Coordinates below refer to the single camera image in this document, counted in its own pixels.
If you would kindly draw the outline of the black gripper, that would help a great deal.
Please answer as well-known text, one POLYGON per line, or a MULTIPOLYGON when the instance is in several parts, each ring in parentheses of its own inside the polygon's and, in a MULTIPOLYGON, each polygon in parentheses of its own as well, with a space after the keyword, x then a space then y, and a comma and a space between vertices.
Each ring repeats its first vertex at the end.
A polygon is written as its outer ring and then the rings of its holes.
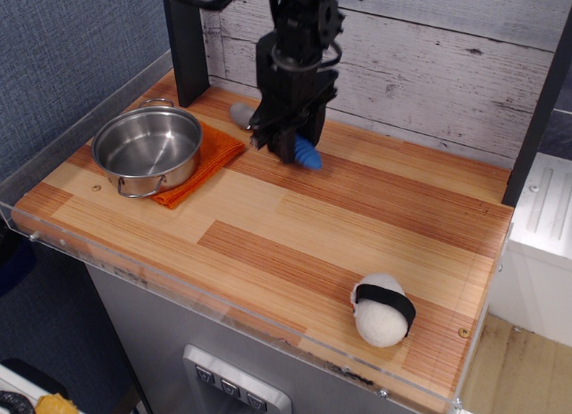
POLYGON ((251 144, 267 147, 285 164, 295 161, 296 131, 316 146, 327 104, 337 96, 337 71, 318 72, 323 49, 307 31, 272 31, 257 42, 257 86, 262 101, 249 119, 251 144))

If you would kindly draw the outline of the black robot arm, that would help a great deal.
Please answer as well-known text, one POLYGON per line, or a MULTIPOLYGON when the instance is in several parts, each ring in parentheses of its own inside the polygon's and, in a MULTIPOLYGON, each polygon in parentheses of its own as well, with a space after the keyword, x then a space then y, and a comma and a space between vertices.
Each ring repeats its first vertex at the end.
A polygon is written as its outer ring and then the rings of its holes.
POLYGON ((257 42, 261 101, 250 116, 251 143, 285 164, 319 170, 316 151, 328 103, 337 95, 337 0, 269 0, 273 30, 257 42))

